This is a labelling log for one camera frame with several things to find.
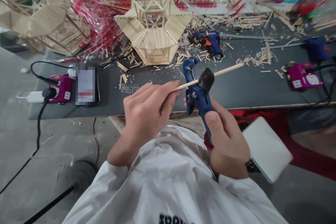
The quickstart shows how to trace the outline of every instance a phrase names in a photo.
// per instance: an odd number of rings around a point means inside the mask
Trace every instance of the power cord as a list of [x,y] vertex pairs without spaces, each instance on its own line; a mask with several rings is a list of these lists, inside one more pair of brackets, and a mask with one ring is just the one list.
[[41,117],[42,117],[42,113],[45,109],[45,107],[47,106],[47,104],[49,103],[49,99],[52,97],[56,96],[56,90],[51,88],[51,87],[47,87],[44,89],[42,95],[44,96],[44,102],[43,102],[43,106],[39,112],[38,118],[37,118],[37,138],[36,138],[36,150],[33,152],[32,156],[24,163],[24,165],[20,168],[20,170],[11,178],[11,180],[4,186],[4,188],[0,191],[0,195],[6,190],[6,188],[13,182],[13,180],[20,174],[20,172],[27,166],[27,164],[31,161],[31,159],[36,155],[36,153],[39,151],[40,149],[40,137],[41,137]]
[[280,118],[280,117],[287,116],[288,114],[293,113],[293,112],[296,112],[296,111],[300,111],[300,110],[309,110],[309,109],[321,109],[321,108],[323,108],[323,107],[328,106],[328,105],[331,103],[331,100],[332,100],[332,95],[333,95],[333,92],[334,92],[334,85],[336,84],[336,77],[333,79],[333,81],[332,81],[332,83],[331,83],[331,85],[330,85],[330,90],[328,91],[327,87],[326,87],[325,84],[324,84],[324,80],[323,80],[323,76],[322,76],[322,73],[321,73],[321,69],[323,69],[323,68],[327,68],[327,67],[331,67],[331,66],[334,67],[334,66],[336,66],[336,65],[335,65],[335,64],[328,64],[328,65],[322,65],[322,66],[321,66],[320,64],[318,64],[317,67],[314,67],[314,68],[310,68],[310,69],[306,69],[306,70],[305,70],[307,73],[314,73],[314,72],[316,72],[316,71],[319,72],[321,81],[322,81],[322,83],[323,83],[323,90],[324,90],[324,92],[325,92],[325,94],[326,94],[326,96],[327,96],[326,98],[322,99],[321,101],[318,101],[318,102],[316,102],[316,103],[310,104],[309,106],[306,106],[306,107],[294,108],[294,109],[292,109],[292,110],[289,110],[288,113],[286,113],[286,114],[284,114],[284,115],[280,115],[280,116],[275,117],[275,118],[269,118],[269,117],[267,117],[266,115],[261,114],[261,113],[260,113],[259,111],[257,111],[257,110],[253,110],[253,111],[256,112],[256,113],[258,113],[259,115],[265,117],[266,119],[268,119],[268,120],[270,120],[270,121],[273,121],[273,120],[276,120],[276,119],[278,119],[278,118]]
[[[123,57],[119,57],[119,58],[115,58],[113,60],[110,61],[111,62],[114,62],[114,61],[117,61],[117,60],[121,60],[121,59],[124,59],[124,58],[127,58],[131,53],[133,53],[135,50],[133,49],[131,52],[129,52],[126,56],[123,56]],[[46,83],[48,83],[49,85],[57,85],[58,84],[58,81],[57,80],[52,80],[50,78],[45,78],[41,75],[38,75],[37,73],[34,72],[33,70],[33,66],[36,64],[36,63],[46,63],[46,64],[51,64],[51,65],[55,65],[55,66],[59,66],[59,67],[62,67],[62,68],[67,68],[67,69],[71,69],[72,66],[63,66],[63,65],[59,65],[59,64],[56,64],[56,63],[52,63],[52,62],[48,62],[48,61],[35,61],[33,62],[31,65],[30,65],[30,70],[31,72],[38,78],[38,79],[41,79],[43,81],[45,81]],[[43,102],[43,106],[39,112],[39,115],[38,115],[38,118],[37,118],[37,139],[36,139],[36,150],[34,151],[34,153],[32,154],[32,156],[24,163],[24,165],[20,168],[20,170],[10,179],[10,181],[4,186],[4,188],[0,191],[0,195],[6,190],[6,188],[13,182],[13,180],[20,174],[20,172],[27,166],[27,164],[31,161],[31,159],[36,155],[36,153],[39,151],[40,149],[40,137],[41,137],[41,117],[42,117],[42,113],[45,109],[45,107],[47,106],[47,104],[49,103],[49,99],[50,98],[53,98],[56,96],[56,90],[54,88],[51,88],[51,87],[47,87],[44,89],[44,91],[42,92],[42,96],[44,97],[44,102]],[[94,132],[94,135],[95,135],[95,125],[93,123],[93,132]],[[96,140],[96,144],[97,144],[97,150],[98,150],[98,155],[97,155],[97,159],[96,159],[96,163],[98,161],[98,157],[99,157],[99,144],[98,144],[98,141],[96,139],[96,136],[94,136],[95,140]]]
[[58,81],[57,80],[52,80],[50,78],[46,78],[46,77],[43,77],[41,75],[38,75],[34,72],[33,70],[33,65],[35,65],[36,63],[47,63],[47,64],[51,64],[51,65],[56,65],[56,66],[59,66],[59,67],[62,67],[62,68],[67,68],[67,69],[70,69],[72,68],[72,66],[62,66],[62,65],[58,65],[58,64],[55,64],[55,63],[52,63],[52,62],[48,62],[48,61],[35,61],[33,62],[31,65],[30,65],[30,70],[31,72],[33,73],[33,75],[35,75],[38,79],[41,79],[43,81],[45,81],[46,83],[48,83],[49,85],[57,85],[58,84]]
[[109,64],[111,64],[112,62],[114,62],[114,61],[117,61],[117,60],[121,60],[121,59],[124,59],[124,58],[127,58],[131,53],[133,53],[133,52],[135,52],[135,49],[133,49],[131,52],[129,52],[126,56],[122,56],[122,57],[119,57],[119,58],[115,58],[115,59],[113,59],[113,60],[111,60],[110,62],[109,62]]

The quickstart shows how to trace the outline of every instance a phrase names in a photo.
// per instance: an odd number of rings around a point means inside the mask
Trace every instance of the popsicle stick pavilion model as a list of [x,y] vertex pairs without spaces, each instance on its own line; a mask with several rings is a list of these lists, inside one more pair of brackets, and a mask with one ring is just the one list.
[[132,0],[131,9],[114,18],[146,65],[168,65],[192,15],[173,0]]
[[91,30],[70,0],[0,0],[0,27],[10,29],[30,50],[72,56],[90,41]]

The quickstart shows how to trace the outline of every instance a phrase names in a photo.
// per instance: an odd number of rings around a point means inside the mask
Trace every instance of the concrete floor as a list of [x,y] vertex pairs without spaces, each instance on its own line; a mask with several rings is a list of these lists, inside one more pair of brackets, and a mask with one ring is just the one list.
[[[36,121],[27,120],[30,105],[17,95],[34,89],[36,84],[33,74],[20,73],[21,68],[29,68],[42,57],[29,52],[15,55],[0,48],[0,188],[36,148]],[[71,161],[68,155],[57,155],[68,153],[74,160],[96,160],[93,120],[42,121],[41,142],[52,138],[41,146],[36,157],[46,158],[33,159],[0,196],[0,223],[23,223],[56,197],[57,176]],[[108,118],[97,118],[95,125],[100,166],[120,134]],[[336,182],[293,166],[288,166],[273,185],[261,174],[251,174],[251,178],[265,190],[289,223],[336,223]],[[69,207],[60,202],[37,223],[61,223],[68,211]]]

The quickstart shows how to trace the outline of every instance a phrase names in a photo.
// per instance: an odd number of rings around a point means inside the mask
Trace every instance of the white sleeve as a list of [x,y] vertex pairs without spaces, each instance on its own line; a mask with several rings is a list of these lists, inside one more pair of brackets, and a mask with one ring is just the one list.
[[219,175],[218,183],[235,195],[262,223],[287,223],[264,191],[252,179],[237,180]]
[[87,223],[116,194],[126,180],[127,174],[126,166],[117,167],[105,161],[63,224]]

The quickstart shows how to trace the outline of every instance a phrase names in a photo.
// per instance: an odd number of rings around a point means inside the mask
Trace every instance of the white shirt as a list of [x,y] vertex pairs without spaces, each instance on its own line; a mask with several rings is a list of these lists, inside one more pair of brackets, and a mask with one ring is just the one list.
[[217,182],[203,141],[167,125],[129,171],[105,161],[63,223],[287,223],[250,178]]

